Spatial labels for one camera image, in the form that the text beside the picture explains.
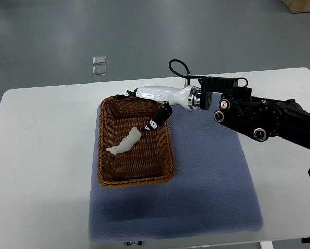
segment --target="white toy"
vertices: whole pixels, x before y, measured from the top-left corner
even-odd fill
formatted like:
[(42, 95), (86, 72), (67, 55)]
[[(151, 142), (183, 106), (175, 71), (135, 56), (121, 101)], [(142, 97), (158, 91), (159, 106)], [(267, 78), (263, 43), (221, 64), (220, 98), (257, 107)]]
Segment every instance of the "white toy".
[(118, 146), (113, 146), (111, 148), (107, 148), (106, 151), (116, 155), (118, 153), (126, 152), (132, 149), (133, 145), (140, 140), (141, 132), (137, 127), (133, 127), (129, 135), (122, 139)]

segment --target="gray floor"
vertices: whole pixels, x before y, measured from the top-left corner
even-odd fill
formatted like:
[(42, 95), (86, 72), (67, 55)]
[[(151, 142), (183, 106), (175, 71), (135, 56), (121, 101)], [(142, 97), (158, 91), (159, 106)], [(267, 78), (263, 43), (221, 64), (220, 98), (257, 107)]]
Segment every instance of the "gray floor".
[[(107, 75), (93, 77), (101, 54)], [(281, 0), (0, 0), (0, 99), (11, 88), (171, 77), (173, 58), (193, 74), (310, 69), (310, 13)]]

